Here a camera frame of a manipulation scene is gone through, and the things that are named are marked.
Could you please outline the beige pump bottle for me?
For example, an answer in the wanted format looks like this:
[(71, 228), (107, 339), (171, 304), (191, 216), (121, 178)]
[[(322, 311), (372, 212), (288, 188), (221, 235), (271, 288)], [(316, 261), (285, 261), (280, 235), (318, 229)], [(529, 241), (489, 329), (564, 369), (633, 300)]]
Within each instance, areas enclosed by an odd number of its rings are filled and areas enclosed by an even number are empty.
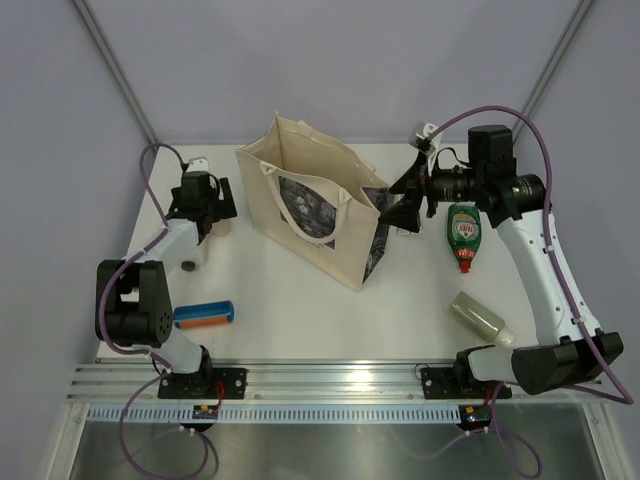
[(228, 220), (217, 222), (212, 227), (212, 234), (216, 237), (224, 237), (231, 232), (232, 224)]

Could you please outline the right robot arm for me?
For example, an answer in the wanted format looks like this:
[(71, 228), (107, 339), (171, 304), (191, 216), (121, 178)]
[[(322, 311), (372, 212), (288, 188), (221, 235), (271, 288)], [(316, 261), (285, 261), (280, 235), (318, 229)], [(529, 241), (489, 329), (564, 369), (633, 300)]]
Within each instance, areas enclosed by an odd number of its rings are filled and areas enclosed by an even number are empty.
[(511, 130), (504, 125), (469, 129), (466, 164), (447, 169), (438, 164), (435, 125), (417, 124), (409, 143), (418, 155), (392, 185), (400, 199), (381, 222), (416, 232), (422, 207), (433, 217), (441, 202), (473, 203), (511, 254), (535, 322), (534, 346), (459, 352), (452, 375), (457, 392), (474, 397), (487, 385), (508, 383), (537, 395), (596, 380), (622, 353), (622, 339), (601, 328), (580, 294), (554, 217), (544, 206), (543, 181), (517, 172)]

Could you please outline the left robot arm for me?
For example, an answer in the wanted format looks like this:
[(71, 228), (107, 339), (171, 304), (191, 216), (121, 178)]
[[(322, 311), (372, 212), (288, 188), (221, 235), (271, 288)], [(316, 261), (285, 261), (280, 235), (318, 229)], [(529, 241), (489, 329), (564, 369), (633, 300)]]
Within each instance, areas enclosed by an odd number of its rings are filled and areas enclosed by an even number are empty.
[(185, 263), (206, 263), (205, 240), (215, 224), (237, 216), (229, 180), (188, 170), (160, 211), (160, 230), (147, 244), (97, 268), (95, 331), (120, 355), (148, 355), (173, 374), (191, 397), (208, 396), (215, 375), (208, 351), (174, 328), (167, 276)]

